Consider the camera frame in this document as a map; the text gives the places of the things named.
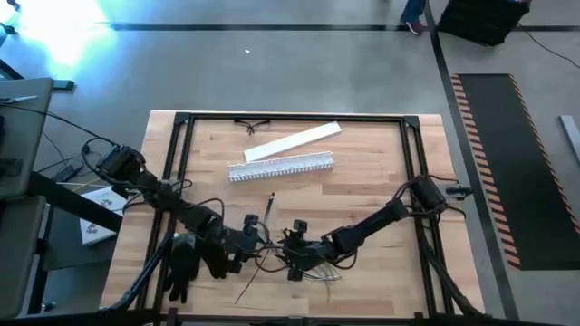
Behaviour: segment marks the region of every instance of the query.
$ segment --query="black box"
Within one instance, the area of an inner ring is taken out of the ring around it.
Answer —
[[[439,21],[439,31],[475,43],[498,45],[528,12],[528,1],[450,0]]]

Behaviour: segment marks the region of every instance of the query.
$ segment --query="orange striped tape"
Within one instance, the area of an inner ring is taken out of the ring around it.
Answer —
[[[467,95],[463,89],[463,85],[461,84],[461,78],[457,74],[451,74],[450,78],[453,90],[455,91],[455,98],[459,105],[459,113],[463,120],[465,130],[468,133],[469,145],[471,146],[471,151],[475,156],[479,177],[483,183],[489,207],[493,213],[494,220],[496,221],[496,228],[503,246],[504,255],[506,256],[507,263],[510,266],[521,269],[514,237],[511,235],[508,219],[504,215],[504,208],[501,205],[501,197],[499,196],[498,189],[495,186],[493,173],[489,167],[484,146],[479,138],[477,122],[475,121],[473,112],[469,107],[469,100],[467,99]]]
[[[527,109],[526,103],[524,102],[524,98],[522,96],[521,90],[517,86],[516,78],[514,78],[514,76],[512,76],[511,74],[509,75],[509,78],[511,79],[512,83],[514,84],[514,89],[516,90],[517,96],[519,97],[519,100],[521,102],[522,110],[526,114],[527,122],[529,123],[530,128],[532,129],[532,131],[536,135],[537,145],[540,147],[540,150],[542,151],[542,156],[544,156],[544,160],[546,161],[546,164],[550,168],[550,174],[552,175],[552,178],[554,179],[554,183],[556,183],[556,187],[558,189],[558,192],[560,193],[560,198],[562,199],[562,203],[564,204],[566,211],[570,215],[569,218],[570,218],[570,222],[572,223],[570,226],[572,226],[574,228],[574,230],[580,235],[580,227],[578,226],[578,222],[575,218],[574,212],[572,211],[572,207],[570,206],[570,203],[568,202],[568,198],[566,197],[566,194],[564,194],[564,189],[562,188],[562,185],[560,184],[560,180],[558,179],[556,172],[552,168],[552,163],[550,162],[550,158],[546,153],[546,148],[544,147],[544,144],[542,143],[542,139],[540,138],[540,135],[537,132],[536,124],[532,120],[532,117],[529,114],[529,110]]]

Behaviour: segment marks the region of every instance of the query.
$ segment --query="gray concrete floor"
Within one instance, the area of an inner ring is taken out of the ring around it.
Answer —
[[[437,113],[445,122],[456,172],[468,181],[428,35],[112,32],[87,24],[397,24],[405,0],[47,3],[51,5],[26,6],[23,0],[21,34],[8,37],[0,55],[25,77],[75,80],[75,92],[55,93],[50,110],[106,137],[138,148],[150,110]],[[431,1],[436,21],[446,3]],[[536,0],[532,11],[522,24],[580,24],[580,4],[574,0]],[[66,28],[69,25],[76,29]],[[579,32],[534,36],[580,62]],[[440,38],[450,72],[514,74],[573,209],[580,212],[576,182],[580,167],[556,122],[559,114],[580,121],[580,71],[524,33],[512,33],[495,48],[448,34]],[[65,155],[78,153],[86,140],[80,131],[55,120],[47,121],[45,131]],[[43,141],[36,167],[58,159]],[[488,312],[501,317],[495,276],[473,203],[468,201],[466,210],[484,301]],[[58,301],[62,311],[91,311],[98,304],[107,270],[107,264],[96,264],[53,273],[47,298]],[[576,308],[580,272],[508,268],[508,276],[523,320],[580,324]]]

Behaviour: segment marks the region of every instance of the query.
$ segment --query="white plastic strip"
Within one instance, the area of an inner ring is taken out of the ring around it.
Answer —
[[[267,144],[245,150],[244,156],[246,156],[247,162],[267,158],[276,153],[293,149],[295,147],[307,144],[309,142],[313,142],[315,140],[332,136],[339,132],[341,132],[341,127],[338,125],[338,122],[335,121],[327,123],[320,127],[312,128],[307,131],[302,131],[292,136],[270,141]]]
[[[570,145],[572,145],[576,159],[580,162],[580,131],[578,131],[578,127],[574,122],[574,117],[568,115],[560,116],[560,122],[562,122],[565,134],[568,136]]]
[[[229,181],[245,181],[333,167],[333,152],[328,151],[237,164],[227,168],[229,169]]]

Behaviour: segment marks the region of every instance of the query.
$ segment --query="wire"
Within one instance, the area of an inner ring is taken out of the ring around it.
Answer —
[[[62,121],[62,122],[64,122],[64,123],[68,123],[69,125],[71,125],[71,126],[73,126],[73,127],[77,128],[77,129],[80,129],[80,130],[82,130],[82,131],[84,131],[84,132],[88,133],[89,135],[91,135],[91,136],[94,136],[95,138],[106,139],[106,138],[104,138],[104,137],[101,137],[101,136],[97,135],[96,133],[94,133],[94,132],[92,132],[92,131],[90,131],[90,130],[88,130],[88,129],[86,129],[86,128],[83,128],[83,127],[79,126],[78,124],[76,124],[76,123],[74,123],[74,122],[70,122],[69,120],[67,120],[67,119],[65,119],[65,118],[62,118],[62,117],[60,117],[60,116],[58,116],[58,115],[56,115],[56,114],[54,114],[54,113],[52,113],[52,112],[50,112],[50,111],[47,111],[47,112],[40,112],[40,111],[37,111],[37,110],[28,109],[28,108],[23,108],[23,107],[19,107],[19,106],[15,106],[15,105],[9,105],[9,104],[0,104],[0,106],[4,106],[4,107],[8,107],[8,108],[13,108],[13,109],[18,109],[18,110],[26,110],[26,111],[33,112],[33,113],[36,113],[36,114],[40,114],[40,115],[44,115],[44,116],[48,116],[48,117],[52,117],[52,118],[55,118],[55,119],[57,119],[57,120],[60,120],[60,121]],[[114,143],[113,141],[111,141],[111,140],[109,140],[109,139],[107,139],[107,140],[108,140],[110,143],[113,143],[113,144],[115,144],[115,145],[118,145],[117,143]]]
[[[332,262],[330,262],[330,261],[328,261],[326,259],[324,259],[324,260],[326,262],[328,262],[329,264],[331,264],[332,266],[334,266],[334,267],[336,267],[338,269],[342,269],[342,270],[346,271],[346,270],[350,270],[351,268],[353,268],[356,265],[356,258],[358,257],[358,255],[359,255],[359,251],[357,250],[357,251],[354,252],[353,261],[348,266],[341,266],[339,264],[332,263]]]
[[[39,170],[38,170],[38,171],[36,171],[36,172],[38,172],[38,173],[42,173],[42,172],[46,171],[46,170],[47,170],[47,169],[49,169],[49,168],[56,167],[57,165],[59,165],[59,164],[61,164],[61,163],[63,163],[63,162],[69,161],[69,160],[71,160],[71,159],[73,159],[73,158],[72,158],[72,157],[70,157],[70,158],[65,158],[65,159],[63,159],[63,160],[60,160],[60,161],[58,161],[58,162],[54,162],[53,164],[51,164],[51,165],[49,165],[49,166],[47,166],[47,167],[41,168],[41,169],[39,169]]]
[[[560,54],[560,53],[557,53],[557,52],[555,52],[555,51],[553,51],[553,50],[550,50],[550,49],[548,49],[548,48],[547,48],[545,45],[543,45],[541,42],[539,42],[539,41],[538,41],[538,40],[537,40],[537,39],[536,39],[536,38],[535,38],[535,37],[532,35],[532,33],[530,33],[530,32],[528,32],[528,31],[526,31],[525,27],[524,27],[524,26],[522,26],[522,24],[518,23],[518,25],[519,25],[519,27],[522,29],[522,31],[524,31],[524,33],[526,33],[526,34],[527,34],[527,36],[529,36],[529,38],[531,38],[531,39],[532,39],[532,41],[534,41],[534,43],[536,43],[537,45],[539,45],[539,46],[540,46],[542,49],[544,49],[544,50],[546,50],[546,51],[548,51],[548,52],[552,53],[553,55],[555,55],[555,56],[557,56],[557,57],[559,57],[559,58],[561,58],[561,59],[564,59],[564,60],[566,60],[566,61],[568,61],[568,62],[572,63],[572,64],[573,64],[573,65],[574,65],[576,68],[580,69],[580,65],[578,65],[578,63],[574,62],[572,59],[570,59],[570,58],[568,58],[568,57],[565,57],[564,55],[562,55],[562,54]]]
[[[191,180],[189,180],[189,179],[180,180],[180,181],[178,181],[178,182],[175,182],[175,183],[173,183],[171,186],[172,186],[172,187],[174,187],[174,186],[178,185],[179,183],[180,183],[181,185],[184,185],[186,182],[188,182],[188,184],[187,184],[186,186],[182,186],[182,187],[181,187],[179,190],[187,189],[187,188],[189,188],[189,187],[193,186],[193,181],[191,181]],[[139,198],[139,197],[141,197],[141,196],[143,196],[143,194],[142,194],[142,193],[139,193],[138,195],[136,195],[136,196],[134,196],[133,198],[129,199],[129,200],[127,201],[127,203],[125,203],[125,205],[123,205],[123,208],[120,208],[120,209],[115,209],[115,211],[122,211],[122,213],[125,215],[125,212],[126,212],[126,211],[127,211],[127,209],[129,209],[130,207],[133,207],[133,206],[138,206],[138,205],[143,205],[143,204],[147,204],[147,202],[146,202],[146,201],[141,201],[141,202],[138,202],[138,203],[134,203],[135,199],[137,199],[137,198]]]
[[[87,157],[88,157],[88,156],[89,156],[89,155],[91,155],[91,154],[97,154],[97,155],[99,155],[99,158],[98,158],[98,160],[102,158],[102,154],[101,154],[101,153],[99,153],[99,152],[94,152],[94,151],[90,151],[90,152],[88,152],[86,155],[87,155]],[[83,162],[83,161],[81,161],[81,160],[79,160],[79,159],[76,159],[76,158],[73,158],[73,159],[74,159],[74,160],[78,160],[78,161],[80,161],[80,162],[82,163],[82,167],[83,167],[83,168],[84,168],[84,167],[86,167],[86,164],[84,164],[84,162]],[[92,171],[89,169],[88,171],[86,171],[86,172],[84,172],[84,173],[82,173],[82,174],[78,175],[77,177],[84,177],[84,176],[88,176],[88,175],[90,175],[91,173],[93,173],[93,172],[92,172]]]
[[[72,191],[77,192],[77,191],[83,189],[84,187],[90,186],[93,183],[98,182],[98,181],[101,181],[101,178],[100,177],[97,177],[97,178],[95,178],[95,179],[93,179],[93,180],[91,180],[91,181],[89,181],[89,182],[87,182],[87,183],[85,183],[85,184],[83,184],[81,186],[78,186],[75,189],[73,189]]]
[[[432,178],[438,179],[440,181],[451,181],[451,182],[459,183],[459,180],[454,179],[454,178],[450,178],[450,177],[437,177],[437,176],[433,176],[433,175],[427,175],[427,177],[432,177]]]
[[[267,268],[264,267],[264,261],[266,260],[266,256],[268,255],[268,253],[270,252],[270,249],[278,249],[278,247],[276,247],[272,242],[270,242],[270,244],[266,244],[264,245],[262,248],[260,248],[260,250],[257,251],[256,255],[254,256],[254,262],[256,263],[257,266],[257,270],[258,271],[263,271],[266,273],[278,273],[278,272],[282,272],[284,269],[288,268],[288,265],[286,262],[281,261],[282,264],[284,264],[283,266],[273,269],[273,270],[269,270]],[[258,258],[259,258],[259,254],[261,252],[263,252],[264,250],[267,250],[266,254],[264,254],[264,259],[262,260],[262,262],[258,262]]]
[[[101,140],[101,141],[105,141],[107,143],[109,143],[112,147],[120,147],[121,145],[113,142],[110,139],[106,139],[104,137],[93,137],[89,140],[87,140],[84,145],[82,145],[83,147],[87,147],[89,146],[92,142],[97,141],[97,140]],[[94,173],[97,177],[100,177],[101,179],[109,182],[110,184],[117,186],[117,187],[125,187],[128,189],[137,189],[137,190],[141,190],[141,191],[148,191],[149,189],[147,187],[143,187],[143,186],[138,186],[135,185],[129,181],[119,181],[119,180],[115,180],[112,177],[107,176],[106,174],[102,173],[99,169],[97,169],[96,167],[94,167],[93,165],[91,165],[91,163],[89,163],[89,159],[87,158],[87,153],[81,151],[81,157],[82,157],[82,161],[84,162],[84,165],[92,172]],[[142,172],[147,172],[147,169],[145,167],[144,164],[140,165],[140,168],[142,169]]]
[[[264,261],[266,260],[266,257],[268,256],[268,254],[270,254],[270,249],[268,249],[266,251],[266,254],[264,254],[264,258],[262,258],[261,264],[264,263]],[[244,288],[244,290],[242,290],[242,292],[238,295],[238,297],[237,297],[236,301],[234,302],[234,304],[237,304],[237,302],[239,302],[239,300],[242,298],[242,296],[244,295],[244,293],[246,293],[247,289],[250,287],[250,285],[252,284],[252,282],[256,278],[258,272],[260,272],[259,266],[258,266],[258,268],[256,268],[256,271],[254,272],[254,274],[252,275],[252,277],[250,278],[250,280],[247,282],[246,287]]]
[[[335,272],[332,265],[324,263],[310,271],[304,271],[304,277],[313,281],[338,281],[343,278],[339,273],[334,275]]]
[[[453,207],[453,206],[447,206],[447,209],[454,210],[456,212],[461,213],[463,215],[464,219],[468,218],[468,216],[465,214],[465,212],[462,209],[459,209],[459,208]]]
[[[202,201],[200,203],[197,203],[195,205],[188,206],[188,208],[202,206],[202,205],[205,205],[205,204],[210,203],[212,201],[217,201],[221,205],[221,216],[220,217],[223,219],[225,217],[225,215],[226,215],[226,205],[224,204],[224,201],[221,200],[220,198],[210,198],[208,200],[204,200],[204,201]]]
[[[46,140],[48,140],[48,142],[50,142],[54,149],[56,149],[56,152],[58,153],[58,155],[61,157],[61,162],[63,163],[63,168],[66,168],[69,165],[68,159],[64,158],[64,154],[61,151],[61,149],[58,148],[58,146],[56,146],[56,144],[54,143],[54,141],[48,137],[48,135],[46,134],[46,132],[44,132],[43,130],[43,136],[46,138]]]
[[[106,185],[87,185],[87,184],[82,184],[82,183],[78,183],[78,182],[57,182],[56,184],[63,185],[63,186],[109,187]]]

